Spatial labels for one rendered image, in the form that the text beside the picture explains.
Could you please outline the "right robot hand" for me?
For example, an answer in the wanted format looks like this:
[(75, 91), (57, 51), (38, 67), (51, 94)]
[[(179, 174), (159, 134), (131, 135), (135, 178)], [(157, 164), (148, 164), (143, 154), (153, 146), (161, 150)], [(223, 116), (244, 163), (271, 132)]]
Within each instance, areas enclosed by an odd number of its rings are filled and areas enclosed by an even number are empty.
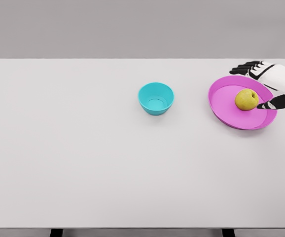
[(258, 109), (285, 109), (285, 66), (266, 61), (250, 61), (238, 65), (229, 71), (232, 75), (250, 77), (264, 86), (280, 91), (282, 94), (257, 105)]

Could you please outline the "pink plate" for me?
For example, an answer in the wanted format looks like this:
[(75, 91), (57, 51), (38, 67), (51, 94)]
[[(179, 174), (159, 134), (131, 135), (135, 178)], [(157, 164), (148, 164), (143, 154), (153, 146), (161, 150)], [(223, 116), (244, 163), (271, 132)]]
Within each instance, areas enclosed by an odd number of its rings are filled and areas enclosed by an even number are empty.
[(208, 101), (216, 117), (230, 127), (243, 130), (261, 129), (271, 124), (277, 116), (276, 110), (242, 111), (235, 105), (235, 97), (243, 89), (254, 90), (260, 103), (273, 98), (268, 88), (253, 79), (225, 76), (216, 80), (208, 92)]

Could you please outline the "blue bowl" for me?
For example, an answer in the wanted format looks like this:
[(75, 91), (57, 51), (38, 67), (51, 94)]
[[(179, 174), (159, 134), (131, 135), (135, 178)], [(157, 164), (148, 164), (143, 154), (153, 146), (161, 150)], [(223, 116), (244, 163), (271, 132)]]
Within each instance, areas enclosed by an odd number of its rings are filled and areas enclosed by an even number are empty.
[(151, 82), (138, 92), (138, 101), (145, 112), (153, 116), (164, 114), (173, 104), (175, 95), (166, 84)]

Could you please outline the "yellow-green apple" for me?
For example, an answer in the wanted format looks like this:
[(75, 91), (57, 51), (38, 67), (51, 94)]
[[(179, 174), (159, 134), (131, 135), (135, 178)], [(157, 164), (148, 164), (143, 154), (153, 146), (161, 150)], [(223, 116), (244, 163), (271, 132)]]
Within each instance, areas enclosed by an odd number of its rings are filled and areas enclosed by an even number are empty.
[(258, 94), (254, 90), (248, 88), (239, 91), (235, 97), (235, 104), (242, 111), (252, 110), (256, 108), (258, 103)]

